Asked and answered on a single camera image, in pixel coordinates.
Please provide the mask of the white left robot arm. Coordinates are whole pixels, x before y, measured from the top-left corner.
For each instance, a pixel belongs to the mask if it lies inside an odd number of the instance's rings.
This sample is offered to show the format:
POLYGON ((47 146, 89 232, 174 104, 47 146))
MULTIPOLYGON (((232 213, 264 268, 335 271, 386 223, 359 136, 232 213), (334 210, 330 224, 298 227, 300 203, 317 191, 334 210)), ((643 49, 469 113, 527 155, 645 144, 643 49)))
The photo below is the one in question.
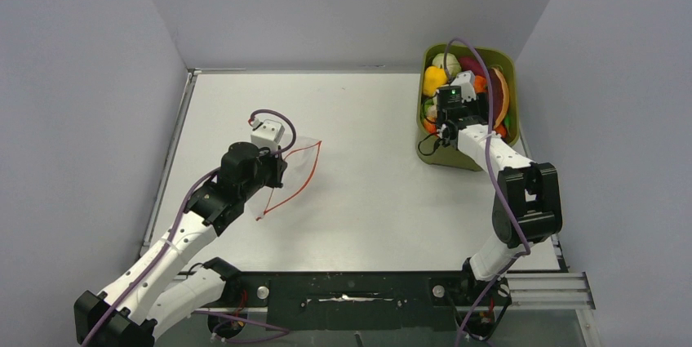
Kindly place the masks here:
POLYGON ((170 282, 212 243, 264 187, 282 187, 287 163, 275 140, 237 142, 220 166, 185 194, 171 227, 122 276, 100 292, 83 292, 74 304, 82 346, 152 346, 172 325, 220 298, 236 269, 215 258, 177 287, 170 282))

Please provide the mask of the purple sweet potato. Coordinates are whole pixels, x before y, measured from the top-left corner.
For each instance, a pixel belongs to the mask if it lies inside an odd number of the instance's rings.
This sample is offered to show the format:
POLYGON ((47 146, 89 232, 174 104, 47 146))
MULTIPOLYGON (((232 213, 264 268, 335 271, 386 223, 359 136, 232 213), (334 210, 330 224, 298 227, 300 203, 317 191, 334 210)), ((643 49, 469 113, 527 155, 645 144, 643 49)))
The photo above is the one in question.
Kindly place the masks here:
POLYGON ((470 71, 472 72, 475 76, 481 76, 483 78, 487 78, 485 75, 485 72, 483 71, 483 68, 480 64, 480 62, 473 56, 462 56, 458 58, 458 62, 461 66, 461 69, 466 72, 470 71))

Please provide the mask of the yellow bell pepper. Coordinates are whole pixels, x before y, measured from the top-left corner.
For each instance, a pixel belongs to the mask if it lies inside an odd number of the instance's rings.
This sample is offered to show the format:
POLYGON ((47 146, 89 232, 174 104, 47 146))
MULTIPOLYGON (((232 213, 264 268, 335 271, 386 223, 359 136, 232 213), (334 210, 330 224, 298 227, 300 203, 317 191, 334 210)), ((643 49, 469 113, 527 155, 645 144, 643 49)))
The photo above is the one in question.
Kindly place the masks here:
POLYGON ((447 83, 448 77, 445 70, 431 65, 424 71, 421 94, 426 97, 432 97, 439 87, 443 87, 447 83))

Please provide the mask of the red orange fruit slice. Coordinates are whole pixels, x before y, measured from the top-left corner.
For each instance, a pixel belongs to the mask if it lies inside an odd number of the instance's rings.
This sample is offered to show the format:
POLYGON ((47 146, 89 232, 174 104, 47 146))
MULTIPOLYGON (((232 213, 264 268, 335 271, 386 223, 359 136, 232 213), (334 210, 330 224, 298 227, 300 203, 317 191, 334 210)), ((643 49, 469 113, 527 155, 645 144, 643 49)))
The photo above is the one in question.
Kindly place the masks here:
POLYGON ((509 110, 509 87, 508 82, 501 71, 497 68, 489 68, 490 85, 493 93, 493 128, 499 127, 509 110))

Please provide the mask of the clear orange zip top bag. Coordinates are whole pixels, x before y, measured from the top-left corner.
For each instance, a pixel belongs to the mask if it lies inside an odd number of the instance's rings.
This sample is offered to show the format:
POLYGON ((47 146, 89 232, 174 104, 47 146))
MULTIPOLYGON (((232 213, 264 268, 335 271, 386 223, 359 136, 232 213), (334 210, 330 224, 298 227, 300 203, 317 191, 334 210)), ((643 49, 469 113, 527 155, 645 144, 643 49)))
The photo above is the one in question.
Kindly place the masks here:
POLYGON ((287 168, 280 189, 262 188, 249 202, 247 209, 256 221, 277 210, 300 196, 309 186, 317 170, 323 141, 299 136, 295 146, 284 153, 287 168))

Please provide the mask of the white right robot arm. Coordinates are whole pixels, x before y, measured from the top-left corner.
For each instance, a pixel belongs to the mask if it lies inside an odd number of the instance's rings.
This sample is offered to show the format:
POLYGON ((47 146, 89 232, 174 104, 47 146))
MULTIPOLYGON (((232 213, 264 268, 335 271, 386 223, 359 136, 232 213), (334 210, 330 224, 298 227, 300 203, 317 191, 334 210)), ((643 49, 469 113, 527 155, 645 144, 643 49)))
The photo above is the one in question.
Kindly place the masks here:
POLYGON ((557 169, 520 155, 492 131, 472 108, 477 101, 472 86, 439 87, 434 98, 437 143, 471 158, 489 175, 495 190, 493 233, 470 257, 471 273, 459 280, 462 298, 477 304, 491 293, 493 277, 561 230, 557 169))

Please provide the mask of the olive green plastic bin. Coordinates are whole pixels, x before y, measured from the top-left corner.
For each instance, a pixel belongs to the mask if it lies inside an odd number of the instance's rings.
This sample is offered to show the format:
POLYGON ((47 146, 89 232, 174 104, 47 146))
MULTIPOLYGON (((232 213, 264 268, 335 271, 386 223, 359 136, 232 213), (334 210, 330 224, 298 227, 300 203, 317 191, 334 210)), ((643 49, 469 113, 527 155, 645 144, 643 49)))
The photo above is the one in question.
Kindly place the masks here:
MULTIPOLYGON (((422 64, 419 66, 419 104, 416 114, 418 116, 415 147, 418 143, 425 149, 431 149, 434 144, 433 138, 428 138, 429 132, 425 128, 427 125, 424 115, 424 73, 432 65, 433 58, 438 54, 443 54, 446 48, 445 43, 430 46, 424 53, 422 64)), ((521 141, 521 131, 519 129, 518 107, 517 107, 517 85, 516 71, 512 58, 502 51, 489 47, 476 47, 480 57, 485 62, 489 70, 497 69, 508 84, 508 112, 503 124, 507 129, 507 135, 503 140, 514 147, 521 141)), ((454 151, 452 148, 440 147, 432 155, 424 155, 422 151, 415 150, 418 158, 428 165, 438 165, 442 167, 452 167, 468 171, 480 171, 481 168, 468 156, 454 151)))

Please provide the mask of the orange tangerine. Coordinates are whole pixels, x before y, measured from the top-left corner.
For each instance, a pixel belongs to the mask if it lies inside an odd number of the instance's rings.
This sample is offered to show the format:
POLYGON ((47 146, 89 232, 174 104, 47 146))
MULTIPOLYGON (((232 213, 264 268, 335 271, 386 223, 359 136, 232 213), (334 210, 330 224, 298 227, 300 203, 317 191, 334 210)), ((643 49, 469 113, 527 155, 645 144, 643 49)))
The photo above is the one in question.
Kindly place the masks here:
POLYGON ((487 80, 483 76, 477 75, 473 83, 474 91, 477 94, 487 93, 487 80))

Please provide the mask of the pale green cabbage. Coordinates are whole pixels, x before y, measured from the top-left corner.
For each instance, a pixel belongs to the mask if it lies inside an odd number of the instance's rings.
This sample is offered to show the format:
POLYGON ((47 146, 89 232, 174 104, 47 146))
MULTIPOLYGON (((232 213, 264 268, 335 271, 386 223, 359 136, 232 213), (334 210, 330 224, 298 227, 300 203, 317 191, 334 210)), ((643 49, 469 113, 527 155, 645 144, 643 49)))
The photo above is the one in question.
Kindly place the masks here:
POLYGON ((451 53, 436 54, 432 58, 431 65, 442 70, 450 78, 455 78, 462 69, 456 56, 451 53))

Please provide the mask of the black mounting base plate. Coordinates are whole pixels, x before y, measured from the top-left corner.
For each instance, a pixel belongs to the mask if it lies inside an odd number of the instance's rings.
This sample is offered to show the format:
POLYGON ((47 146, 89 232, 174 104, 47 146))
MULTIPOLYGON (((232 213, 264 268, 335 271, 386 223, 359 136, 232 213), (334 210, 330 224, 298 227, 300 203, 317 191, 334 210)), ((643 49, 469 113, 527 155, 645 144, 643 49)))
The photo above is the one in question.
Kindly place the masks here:
POLYGON ((291 331, 453 331, 485 286, 463 270, 242 271, 210 306, 242 305, 291 331))

